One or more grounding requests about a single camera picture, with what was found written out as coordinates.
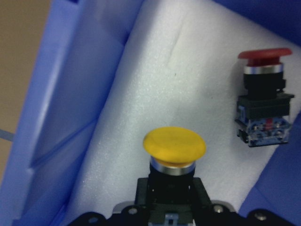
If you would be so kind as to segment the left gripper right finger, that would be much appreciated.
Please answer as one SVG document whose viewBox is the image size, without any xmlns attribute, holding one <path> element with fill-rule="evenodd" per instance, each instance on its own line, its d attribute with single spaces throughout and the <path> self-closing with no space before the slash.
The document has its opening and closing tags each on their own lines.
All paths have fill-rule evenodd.
<svg viewBox="0 0 301 226">
<path fill-rule="evenodd" d="M 192 215 L 197 226 L 292 226 L 293 223 L 265 210 L 255 209 L 243 217 L 225 204 L 212 203 L 200 178 L 190 186 L 193 196 Z"/>
</svg>

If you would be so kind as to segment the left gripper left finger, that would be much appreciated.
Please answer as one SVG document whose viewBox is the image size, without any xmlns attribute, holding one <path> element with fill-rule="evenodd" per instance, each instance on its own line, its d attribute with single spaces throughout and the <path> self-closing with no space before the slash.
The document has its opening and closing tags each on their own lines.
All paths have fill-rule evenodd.
<svg viewBox="0 0 301 226">
<path fill-rule="evenodd" d="M 70 226 L 147 226 L 149 208 L 147 207 L 148 179 L 137 180 L 135 200 L 117 204 L 110 218 L 97 212 L 86 212 L 75 218 Z"/>
</svg>

